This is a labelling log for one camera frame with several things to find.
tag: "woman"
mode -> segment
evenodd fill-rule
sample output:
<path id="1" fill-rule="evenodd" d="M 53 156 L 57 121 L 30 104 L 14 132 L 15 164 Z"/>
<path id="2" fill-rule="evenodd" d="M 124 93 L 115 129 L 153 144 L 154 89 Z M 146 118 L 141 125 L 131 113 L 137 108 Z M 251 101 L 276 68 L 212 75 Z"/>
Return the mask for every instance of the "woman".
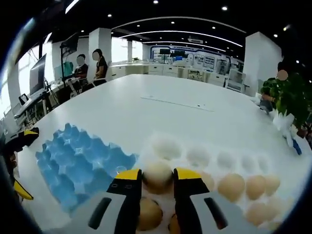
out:
<path id="1" fill-rule="evenodd" d="M 96 71 L 94 84 L 98 86 L 100 84 L 106 83 L 106 80 L 104 80 L 104 78 L 106 78 L 106 72 L 107 72 L 108 66 L 105 61 L 102 51 L 100 49 L 96 49 L 95 51 L 93 51 L 92 58 L 94 61 L 97 61 L 97 71 Z"/>

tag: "white pillar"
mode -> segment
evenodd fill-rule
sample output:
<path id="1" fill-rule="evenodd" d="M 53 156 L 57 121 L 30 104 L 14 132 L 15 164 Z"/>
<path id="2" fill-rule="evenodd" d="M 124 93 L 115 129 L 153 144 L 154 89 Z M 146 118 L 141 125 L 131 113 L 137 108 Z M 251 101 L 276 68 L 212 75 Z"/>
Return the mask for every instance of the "white pillar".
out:
<path id="1" fill-rule="evenodd" d="M 18 63 L 12 68 L 11 74 L 8 76 L 8 90 L 11 108 L 14 108 L 19 102 L 20 82 L 19 82 L 19 65 Z"/>
<path id="2" fill-rule="evenodd" d="M 128 62 L 132 61 L 132 41 L 128 40 Z"/>
<path id="3" fill-rule="evenodd" d="M 282 61 L 282 51 L 272 40 L 260 32 L 246 37 L 243 73 L 245 83 L 250 86 L 248 95 L 258 91 L 258 80 L 276 77 L 277 65 Z"/>
<path id="4" fill-rule="evenodd" d="M 89 71 L 87 76 L 89 81 L 93 80 L 97 68 L 97 62 L 92 60 L 94 50 L 101 49 L 108 66 L 112 62 L 111 31 L 108 28 L 97 28 L 89 34 Z"/>

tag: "window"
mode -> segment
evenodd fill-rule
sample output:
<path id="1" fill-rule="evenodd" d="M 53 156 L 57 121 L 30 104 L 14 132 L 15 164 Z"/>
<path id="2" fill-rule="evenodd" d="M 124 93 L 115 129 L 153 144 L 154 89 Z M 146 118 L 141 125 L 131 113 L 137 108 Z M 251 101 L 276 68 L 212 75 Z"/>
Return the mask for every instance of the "window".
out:
<path id="1" fill-rule="evenodd" d="M 123 38 L 112 38 L 112 62 L 128 60 L 128 41 Z"/>
<path id="2" fill-rule="evenodd" d="M 46 54 L 44 76 L 45 79 L 50 83 L 54 81 L 54 69 L 52 64 L 52 43 L 46 43 L 43 45 L 42 54 Z M 23 57 L 19 60 L 19 89 L 20 94 L 29 95 L 29 79 L 30 70 L 38 61 L 39 46 L 30 49 Z"/>
<path id="3" fill-rule="evenodd" d="M 8 70 L 6 69 L 3 72 L 2 81 L 0 81 L 0 119 L 2 119 L 4 113 L 7 113 L 11 108 L 7 78 Z"/>
<path id="4" fill-rule="evenodd" d="M 143 44 L 138 41 L 132 41 L 132 58 L 143 59 Z"/>

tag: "brown egg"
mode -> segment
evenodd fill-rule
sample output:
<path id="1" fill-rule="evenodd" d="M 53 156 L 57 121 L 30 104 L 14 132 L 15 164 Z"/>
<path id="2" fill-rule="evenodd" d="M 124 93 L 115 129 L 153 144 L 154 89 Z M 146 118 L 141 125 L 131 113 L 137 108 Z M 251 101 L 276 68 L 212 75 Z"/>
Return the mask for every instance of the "brown egg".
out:
<path id="1" fill-rule="evenodd" d="M 261 175 L 254 175 L 246 181 L 246 194 L 250 200 L 257 200 L 265 192 L 265 178 Z"/>
<path id="2" fill-rule="evenodd" d="M 270 197 L 267 202 L 267 220 L 273 220 L 278 214 L 283 211 L 284 202 L 277 197 Z"/>
<path id="3" fill-rule="evenodd" d="M 271 222 L 268 223 L 268 229 L 270 231 L 275 231 L 282 223 L 281 222 Z"/>
<path id="4" fill-rule="evenodd" d="M 281 181 L 276 175 L 267 175 L 265 176 L 265 193 L 268 196 L 272 196 L 278 187 L 280 186 Z"/>
<path id="5" fill-rule="evenodd" d="M 173 172 L 164 162 L 147 165 L 143 172 L 143 188 L 153 194 L 165 194 L 171 191 Z"/>
<path id="6" fill-rule="evenodd" d="M 156 228 L 162 221 L 162 210 L 153 200 L 142 198 L 140 201 L 140 215 L 137 230 L 148 231 Z"/>
<path id="7" fill-rule="evenodd" d="M 203 182 L 205 183 L 205 185 L 209 189 L 209 191 L 213 191 L 215 188 L 215 181 L 212 178 L 211 174 L 202 172 L 202 173 L 200 173 L 200 175 L 201 175 L 201 179 L 203 180 Z"/>
<path id="8" fill-rule="evenodd" d="M 253 203 L 246 212 L 248 222 L 259 226 L 267 219 L 267 206 L 262 202 Z"/>
<path id="9" fill-rule="evenodd" d="M 180 226 L 179 226 L 179 223 L 177 221 L 177 216 L 176 214 L 174 214 L 171 219 L 170 219 L 170 223 L 168 225 L 168 229 L 169 229 L 169 232 L 170 234 L 180 234 L 181 231 L 180 231 Z"/>
<path id="10" fill-rule="evenodd" d="M 239 174 L 227 174 L 218 185 L 218 192 L 229 201 L 236 202 L 245 189 L 245 181 Z"/>

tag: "blue egg tray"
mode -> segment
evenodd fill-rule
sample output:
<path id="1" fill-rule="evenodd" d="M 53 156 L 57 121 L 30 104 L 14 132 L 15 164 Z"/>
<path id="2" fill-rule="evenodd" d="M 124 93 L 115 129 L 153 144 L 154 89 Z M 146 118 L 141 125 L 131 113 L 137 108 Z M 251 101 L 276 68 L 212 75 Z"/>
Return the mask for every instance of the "blue egg tray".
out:
<path id="1" fill-rule="evenodd" d="M 57 130 L 53 140 L 36 152 L 37 165 L 52 195 L 71 213 L 99 191 L 106 191 L 114 177 L 134 166 L 138 155 L 126 155 L 113 143 L 89 137 L 69 123 Z"/>

